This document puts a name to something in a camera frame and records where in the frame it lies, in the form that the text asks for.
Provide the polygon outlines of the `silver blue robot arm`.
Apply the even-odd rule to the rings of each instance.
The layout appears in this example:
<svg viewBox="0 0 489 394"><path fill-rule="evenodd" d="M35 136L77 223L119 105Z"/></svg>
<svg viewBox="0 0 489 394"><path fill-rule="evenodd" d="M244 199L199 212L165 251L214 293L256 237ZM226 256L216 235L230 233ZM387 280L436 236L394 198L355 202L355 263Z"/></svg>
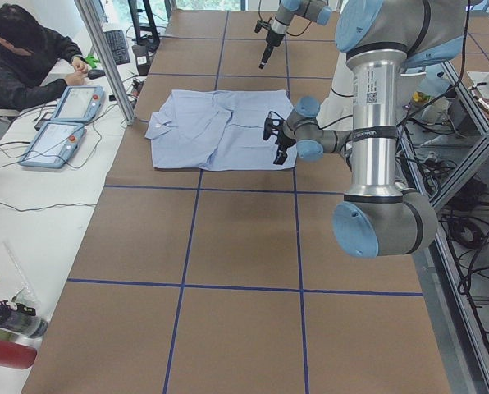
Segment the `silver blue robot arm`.
<svg viewBox="0 0 489 394"><path fill-rule="evenodd" d="M263 69L267 65L273 50L281 45L287 35L290 23L295 16L311 23L326 25L332 13L333 10L325 1L282 0L273 18L265 21L259 17L254 32L258 34L261 30L266 30L267 36L266 48L258 68Z"/></svg>
<svg viewBox="0 0 489 394"><path fill-rule="evenodd" d="M464 49L466 1L350 1L336 24L337 49L353 74L352 127L318 123L320 103L303 97L290 115L269 113L265 138L276 137L275 164L289 148L306 161L342 154L352 184L332 223L340 247L354 257L412 254L437 228L426 196L395 175L399 78L410 68L449 61Z"/></svg>

